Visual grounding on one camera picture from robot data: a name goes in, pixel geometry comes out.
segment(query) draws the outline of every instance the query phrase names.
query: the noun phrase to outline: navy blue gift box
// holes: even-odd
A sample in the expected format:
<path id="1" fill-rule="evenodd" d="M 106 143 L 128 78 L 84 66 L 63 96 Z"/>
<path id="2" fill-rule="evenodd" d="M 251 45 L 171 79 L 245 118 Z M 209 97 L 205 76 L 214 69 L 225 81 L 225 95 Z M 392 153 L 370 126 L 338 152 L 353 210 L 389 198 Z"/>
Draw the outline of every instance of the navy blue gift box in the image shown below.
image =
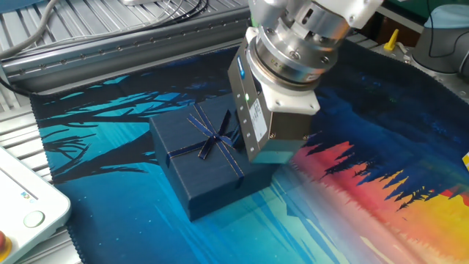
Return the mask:
<path id="1" fill-rule="evenodd" d="M 150 119 L 156 158 L 191 221 L 268 187 L 278 168 L 233 148 L 235 107 L 224 95 Z"/>

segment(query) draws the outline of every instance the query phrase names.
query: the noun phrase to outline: blue ribbon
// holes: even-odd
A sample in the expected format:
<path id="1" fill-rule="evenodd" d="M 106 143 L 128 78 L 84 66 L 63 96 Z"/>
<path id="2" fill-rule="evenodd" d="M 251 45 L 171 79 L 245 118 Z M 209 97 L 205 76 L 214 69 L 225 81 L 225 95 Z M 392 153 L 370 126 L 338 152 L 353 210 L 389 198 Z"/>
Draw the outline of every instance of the blue ribbon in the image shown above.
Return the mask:
<path id="1" fill-rule="evenodd" d="M 226 136 L 226 129 L 228 128 L 229 120 L 231 119 L 232 114 L 229 112 L 229 110 L 226 111 L 225 117 L 223 119 L 223 122 L 221 123 L 220 129 L 215 131 L 212 123 L 210 123 L 207 115 L 204 113 L 204 110 L 202 110 L 202 107 L 200 107 L 199 104 L 194 104 L 194 108 L 197 111 L 197 114 L 199 114 L 202 122 L 198 121 L 192 114 L 188 117 L 188 120 L 192 125 L 194 125 L 197 129 L 199 129 L 205 136 L 207 136 L 206 141 L 202 141 L 199 143 L 192 144 L 187 147 L 183 147 L 180 150 L 174 150 L 168 153 L 166 156 L 166 165 L 169 166 L 169 162 L 172 158 L 177 157 L 179 155 L 184 155 L 187 153 L 191 153 L 194 150 L 200 149 L 199 152 L 199 158 L 205 159 L 212 149 L 214 145 L 216 145 L 220 151 L 223 153 L 225 156 L 226 160 L 228 161 L 229 165 L 233 168 L 234 172 L 236 175 L 242 179 L 244 178 L 244 173 L 237 164 L 235 158 L 231 155 L 231 153 L 228 151 L 226 146 L 228 147 L 233 147 L 234 142 L 239 138 L 240 133 L 239 133 L 239 126 L 236 127 L 236 129 L 231 133 L 231 138 Z"/>

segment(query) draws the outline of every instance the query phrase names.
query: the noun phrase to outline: white button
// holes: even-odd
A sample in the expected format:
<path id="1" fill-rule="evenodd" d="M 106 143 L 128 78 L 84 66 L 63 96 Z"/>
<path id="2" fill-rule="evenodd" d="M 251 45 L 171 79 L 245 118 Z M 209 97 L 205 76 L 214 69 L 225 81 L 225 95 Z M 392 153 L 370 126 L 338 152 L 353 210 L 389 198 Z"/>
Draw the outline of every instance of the white button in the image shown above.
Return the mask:
<path id="1" fill-rule="evenodd" d="M 23 223 L 26 227 L 37 227 L 44 222 L 44 213 L 41 211 L 34 211 L 24 217 Z"/>

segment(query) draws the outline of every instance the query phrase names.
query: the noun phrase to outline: white control panel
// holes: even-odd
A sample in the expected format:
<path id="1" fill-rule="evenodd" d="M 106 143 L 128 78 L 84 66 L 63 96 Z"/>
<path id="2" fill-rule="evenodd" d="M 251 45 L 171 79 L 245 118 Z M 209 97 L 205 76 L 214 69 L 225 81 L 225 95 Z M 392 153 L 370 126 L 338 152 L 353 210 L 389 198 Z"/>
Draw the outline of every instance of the white control panel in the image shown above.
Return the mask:
<path id="1" fill-rule="evenodd" d="M 69 217 L 69 199 L 0 147 L 0 263 L 13 264 Z"/>

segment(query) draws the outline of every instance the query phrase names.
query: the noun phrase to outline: mouse pad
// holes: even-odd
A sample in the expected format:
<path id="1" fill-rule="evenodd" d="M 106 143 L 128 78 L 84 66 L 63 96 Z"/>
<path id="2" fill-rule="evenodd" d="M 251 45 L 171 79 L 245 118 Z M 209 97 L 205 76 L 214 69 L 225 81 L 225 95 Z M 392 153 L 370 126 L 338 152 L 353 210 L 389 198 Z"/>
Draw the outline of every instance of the mouse pad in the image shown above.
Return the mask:
<path id="1" fill-rule="evenodd" d="M 148 119 L 230 93 L 236 49 L 32 105 L 84 263 L 466 263 L 469 106 L 404 63 L 345 42 L 313 134 L 271 187 L 190 223 Z"/>

